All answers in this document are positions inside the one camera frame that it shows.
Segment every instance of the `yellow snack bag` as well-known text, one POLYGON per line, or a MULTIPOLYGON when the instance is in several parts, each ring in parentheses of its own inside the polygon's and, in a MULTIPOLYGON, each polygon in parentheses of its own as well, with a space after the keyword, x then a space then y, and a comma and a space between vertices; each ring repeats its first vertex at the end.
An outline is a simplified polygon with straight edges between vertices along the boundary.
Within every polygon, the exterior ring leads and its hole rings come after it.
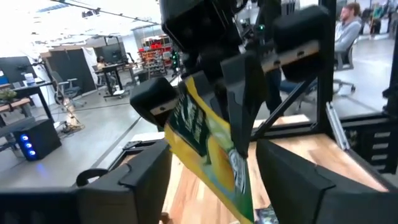
POLYGON ((231 140, 230 125, 198 95, 192 77, 165 125, 171 151, 225 204, 240 224, 254 222, 248 164, 231 140))

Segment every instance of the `gray jacket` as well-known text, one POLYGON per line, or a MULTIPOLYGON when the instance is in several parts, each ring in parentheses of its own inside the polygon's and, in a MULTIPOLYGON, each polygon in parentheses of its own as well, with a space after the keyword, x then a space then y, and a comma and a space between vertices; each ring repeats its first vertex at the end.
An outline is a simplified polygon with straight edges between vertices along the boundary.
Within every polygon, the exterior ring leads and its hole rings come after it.
POLYGON ((362 23, 354 19, 350 23, 339 22, 335 32, 335 52, 345 52, 353 44, 361 31, 362 23))

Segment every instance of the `computer tower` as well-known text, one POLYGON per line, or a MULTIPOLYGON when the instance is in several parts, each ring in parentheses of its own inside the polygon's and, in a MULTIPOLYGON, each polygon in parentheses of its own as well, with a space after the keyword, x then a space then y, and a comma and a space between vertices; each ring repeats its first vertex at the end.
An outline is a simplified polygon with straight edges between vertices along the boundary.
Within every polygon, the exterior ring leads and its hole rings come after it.
POLYGON ((28 161, 43 159, 62 145, 50 119, 35 121, 14 132, 14 137, 28 161))

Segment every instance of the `trash can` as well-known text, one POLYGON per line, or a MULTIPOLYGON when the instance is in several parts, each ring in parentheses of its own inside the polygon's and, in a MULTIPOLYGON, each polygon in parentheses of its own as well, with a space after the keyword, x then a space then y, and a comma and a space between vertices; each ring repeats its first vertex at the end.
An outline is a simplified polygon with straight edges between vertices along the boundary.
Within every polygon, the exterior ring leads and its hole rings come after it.
POLYGON ((136 75, 138 76, 139 83, 143 83, 149 79, 149 72, 147 70, 139 71, 136 75))

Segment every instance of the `potted plant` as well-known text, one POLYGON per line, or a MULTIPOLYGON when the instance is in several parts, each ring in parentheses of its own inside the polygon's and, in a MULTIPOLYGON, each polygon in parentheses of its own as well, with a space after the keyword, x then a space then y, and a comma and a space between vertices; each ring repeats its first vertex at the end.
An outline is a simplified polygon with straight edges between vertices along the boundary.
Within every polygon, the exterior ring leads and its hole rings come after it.
POLYGON ((10 106, 10 111, 14 110, 13 107, 11 106, 11 103, 13 103, 17 100, 17 99, 15 99, 16 96, 17 96, 17 93, 10 89, 0 90, 0 100, 3 103, 8 104, 10 106))

